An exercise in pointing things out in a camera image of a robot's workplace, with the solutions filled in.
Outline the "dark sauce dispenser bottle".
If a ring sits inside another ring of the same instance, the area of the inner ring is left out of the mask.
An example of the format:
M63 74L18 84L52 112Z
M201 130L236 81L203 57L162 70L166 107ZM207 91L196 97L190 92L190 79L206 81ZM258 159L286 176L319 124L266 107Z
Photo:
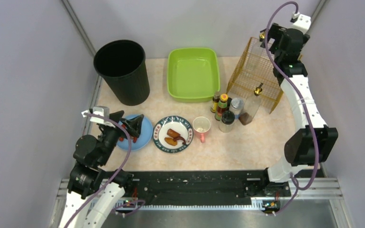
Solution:
M263 83L260 83L253 92L247 97L244 107L239 116L239 121L242 125L248 125L254 119L260 105L261 105L261 93Z

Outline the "silver lid glass jar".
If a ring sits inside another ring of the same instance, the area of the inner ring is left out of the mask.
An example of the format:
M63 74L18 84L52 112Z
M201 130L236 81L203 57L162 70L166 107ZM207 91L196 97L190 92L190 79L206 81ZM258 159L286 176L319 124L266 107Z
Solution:
M243 107L244 107L244 100L242 98L236 97L231 100L229 111L231 111L234 114L235 119L238 119L242 112Z

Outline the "green label sauce bottle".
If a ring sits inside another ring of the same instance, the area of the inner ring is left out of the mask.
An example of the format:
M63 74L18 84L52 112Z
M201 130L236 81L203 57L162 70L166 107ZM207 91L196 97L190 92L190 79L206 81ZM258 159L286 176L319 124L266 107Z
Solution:
M215 112L215 119L217 121L221 120L223 112L226 111L227 105L228 105L228 95L227 94L221 94L219 97L219 102L217 104L216 112Z

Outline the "clear oil dispenser bottle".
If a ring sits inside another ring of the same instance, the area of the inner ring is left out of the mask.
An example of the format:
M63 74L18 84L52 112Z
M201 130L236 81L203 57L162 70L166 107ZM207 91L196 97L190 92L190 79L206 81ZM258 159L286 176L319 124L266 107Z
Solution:
M252 73L264 70L264 68L268 69L269 67L270 59L265 48L261 47L262 44L263 42L259 40L259 37L252 38L250 43L246 68Z

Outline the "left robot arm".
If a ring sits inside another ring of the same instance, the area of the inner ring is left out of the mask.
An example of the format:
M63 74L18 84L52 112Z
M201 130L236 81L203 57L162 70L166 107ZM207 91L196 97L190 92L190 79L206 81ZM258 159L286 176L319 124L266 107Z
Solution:
M76 163L69 175L65 208L59 227L100 228L114 205L132 184L132 174L125 166L133 139L141 134L144 115L132 119L123 117L124 111L110 113L108 107L96 106L83 111L83 117L98 125L101 135L81 136L75 145ZM127 140L127 155L115 171L105 171L106 165L120 138Z

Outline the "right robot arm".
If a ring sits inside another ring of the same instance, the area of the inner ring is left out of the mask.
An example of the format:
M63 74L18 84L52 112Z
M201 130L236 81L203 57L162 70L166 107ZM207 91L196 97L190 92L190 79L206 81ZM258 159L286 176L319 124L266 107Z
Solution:
M309 88L308 72L299 59L310 36L307 27L285 28L272 23L263 30L261 47L268 50L273 74L289 101L296 132L284 145L284 156L264 170L261 185L266 194L284 189L287 182L306 167L313 167L313 180L338 139L335 127L321 117Z

